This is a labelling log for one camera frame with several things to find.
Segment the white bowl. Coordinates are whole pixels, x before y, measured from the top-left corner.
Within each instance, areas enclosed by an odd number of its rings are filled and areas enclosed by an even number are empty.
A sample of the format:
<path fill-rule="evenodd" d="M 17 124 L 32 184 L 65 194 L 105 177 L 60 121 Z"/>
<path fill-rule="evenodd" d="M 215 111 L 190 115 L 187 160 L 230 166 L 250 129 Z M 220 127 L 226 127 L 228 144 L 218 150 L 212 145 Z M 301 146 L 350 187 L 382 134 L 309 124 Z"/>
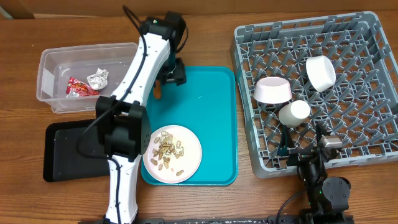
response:
<path fill-rule="evenodd" d="M 308 79 L 317 92 L 323 92 L 335 85 L 336 73 L 328 57 L 324 55 L 309 57 L 305 68 Z"/>

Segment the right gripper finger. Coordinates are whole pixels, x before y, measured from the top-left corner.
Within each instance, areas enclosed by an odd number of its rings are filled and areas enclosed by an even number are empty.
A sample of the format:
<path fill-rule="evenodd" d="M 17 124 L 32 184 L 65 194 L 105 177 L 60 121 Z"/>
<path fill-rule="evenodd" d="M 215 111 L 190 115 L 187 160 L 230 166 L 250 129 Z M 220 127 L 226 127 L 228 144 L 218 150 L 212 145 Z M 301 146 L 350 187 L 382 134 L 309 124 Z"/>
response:
<path fill-rule="evenodd" d="M 290 150 L 293 149 L 295 149 L 295 144 L 290 136 L 289 129 L 286 125 L 283 125 L 281 139 L 278 146 L 278 155 L 289 156 Z"/>
<path fill-rule="evenodd" d="M 316 131 L 316 136 L 317 137 L 323 137 L 323 136 L 329 136 L 330 135 L 330 133 L 326 130 L 324 125 L 322 125 L 320 122 L 316 123 L 315 131 Z"/>

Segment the white plate with peanut shells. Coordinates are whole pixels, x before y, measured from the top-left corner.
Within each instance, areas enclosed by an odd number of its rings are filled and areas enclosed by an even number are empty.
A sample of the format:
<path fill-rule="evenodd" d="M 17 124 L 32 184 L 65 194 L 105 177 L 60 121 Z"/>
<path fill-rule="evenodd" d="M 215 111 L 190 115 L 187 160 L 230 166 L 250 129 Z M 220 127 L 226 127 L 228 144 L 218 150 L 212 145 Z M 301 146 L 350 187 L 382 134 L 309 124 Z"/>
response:
<path fill-rule="evenodd" d="M 168 125 L 152 133 L 148 150 L 142 156 L 146 171 L 164 184 L 188 180 L 199 168 L 202 148 L 188 128 Z"/>

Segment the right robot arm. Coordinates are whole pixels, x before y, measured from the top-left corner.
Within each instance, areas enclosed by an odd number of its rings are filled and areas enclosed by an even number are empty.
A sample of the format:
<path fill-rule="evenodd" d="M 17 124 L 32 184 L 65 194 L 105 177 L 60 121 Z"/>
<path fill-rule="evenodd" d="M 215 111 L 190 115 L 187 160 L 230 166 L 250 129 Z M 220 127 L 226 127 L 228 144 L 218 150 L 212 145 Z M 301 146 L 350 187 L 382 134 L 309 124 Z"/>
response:
<path fill-rule="evenodd" d="M 337 158 L 343 143 L 336 135 L 331 135 L 322 124 L 315 126 L 316 140 L 304 149 L 297 149 L 286 125 L 282 127 L 282 137 L 277 148 L 278 156 L 287 156 L 287 165 L 295 166 L 304 189 L 287 199 L 279 208 L 276 223 L 353 223 L 353 217 L 344 215 L 349 209 L 348 199 L 351 184 L 344 177 L 329 177 L 325 163 Z M 307 194 L 308 208 L 301 209 L 296 216 L 285 216 L 283 209 L 299 195 Z"/>

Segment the white tissue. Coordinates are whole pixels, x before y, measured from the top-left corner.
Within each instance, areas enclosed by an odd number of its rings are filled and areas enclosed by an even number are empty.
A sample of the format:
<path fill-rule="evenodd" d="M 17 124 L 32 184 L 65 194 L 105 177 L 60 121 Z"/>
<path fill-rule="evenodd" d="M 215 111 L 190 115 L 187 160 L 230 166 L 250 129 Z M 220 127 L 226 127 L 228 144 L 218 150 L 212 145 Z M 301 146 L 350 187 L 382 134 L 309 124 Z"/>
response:
<path fill-rule="evenodd" d="M 87 82 L 93 90 L 101 90 L 108 85 L 108 75 L 107 70 L 98 68 L 95 74 L 87 77 Z"/>

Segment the orange carrot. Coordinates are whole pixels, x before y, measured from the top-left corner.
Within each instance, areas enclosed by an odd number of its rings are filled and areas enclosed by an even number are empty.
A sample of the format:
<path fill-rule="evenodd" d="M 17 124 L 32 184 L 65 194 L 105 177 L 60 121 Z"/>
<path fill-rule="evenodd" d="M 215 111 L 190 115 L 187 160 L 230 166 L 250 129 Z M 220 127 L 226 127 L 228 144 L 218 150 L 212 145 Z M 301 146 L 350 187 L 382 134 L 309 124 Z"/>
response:
<path fill-rule="evenodd" d="M 159 100 L 162 97 L 161 82 L 160 80 L 155 81 L 155 87 L 153 90 L 154 98 Z"/>

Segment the pink shallow bowl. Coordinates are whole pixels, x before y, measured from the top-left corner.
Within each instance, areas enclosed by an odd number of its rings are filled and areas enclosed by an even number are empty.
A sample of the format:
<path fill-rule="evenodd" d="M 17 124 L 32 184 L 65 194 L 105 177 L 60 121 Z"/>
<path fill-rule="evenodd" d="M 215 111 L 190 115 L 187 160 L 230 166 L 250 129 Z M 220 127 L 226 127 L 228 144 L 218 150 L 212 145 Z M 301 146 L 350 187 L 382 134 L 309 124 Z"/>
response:
<path fill-rule="evenodd" d="M 265 77 L 256 85 L 253 97 L 265 104 L 281 104 L 292 99 L 292 92 L 288 80 L 280 77 Z"/>

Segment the red snack wrapper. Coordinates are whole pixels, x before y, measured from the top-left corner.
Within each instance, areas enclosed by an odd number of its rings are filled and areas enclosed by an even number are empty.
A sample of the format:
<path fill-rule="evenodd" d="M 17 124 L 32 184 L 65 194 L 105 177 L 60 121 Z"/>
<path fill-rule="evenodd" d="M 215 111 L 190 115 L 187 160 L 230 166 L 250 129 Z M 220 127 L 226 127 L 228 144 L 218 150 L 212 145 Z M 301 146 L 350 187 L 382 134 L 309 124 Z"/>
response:
<path fill-rule="evenodd" d="M 66 97 L 95 96 L 99 93 L 84 82 L 71 77 L 66 89 Z"/>

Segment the white cup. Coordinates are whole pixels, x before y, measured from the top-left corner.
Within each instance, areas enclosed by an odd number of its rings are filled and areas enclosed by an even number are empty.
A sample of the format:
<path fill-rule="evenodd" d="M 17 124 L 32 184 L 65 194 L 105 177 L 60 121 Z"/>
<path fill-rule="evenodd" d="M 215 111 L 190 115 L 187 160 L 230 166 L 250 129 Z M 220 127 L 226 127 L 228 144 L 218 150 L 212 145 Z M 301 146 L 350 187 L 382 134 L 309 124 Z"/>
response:
<path fill-rule="evenodd" d="M 295 128 L 310 115 L 310 105 L 303 100 L 296 100 L 280 109 L 278 119 L 288 128 Z"/>

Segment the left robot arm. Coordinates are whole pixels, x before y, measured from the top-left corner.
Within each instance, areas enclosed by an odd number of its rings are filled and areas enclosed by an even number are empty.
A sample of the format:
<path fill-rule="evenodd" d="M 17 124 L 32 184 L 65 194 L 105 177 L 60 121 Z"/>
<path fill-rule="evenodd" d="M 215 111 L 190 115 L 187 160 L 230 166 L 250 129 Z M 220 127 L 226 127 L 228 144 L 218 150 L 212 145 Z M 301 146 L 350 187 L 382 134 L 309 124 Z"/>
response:
<path fill-rule="evenodd" d="M 187 80 L 182 59 L 176 56 L 189 34 L 183 16 L 168 11 L 162 19 L 140 21 L 127 6 L 123 11 L 140 35 L 137 52 L 123 82 L 110 97 L 97 99 L 96 118 L 76 142 L 80 156 L 105 160 L 109 166 L 109 205 L 100 223 L 137 221 L 138 169 L 152 134 L 149 94 L 154 87 Z"/>

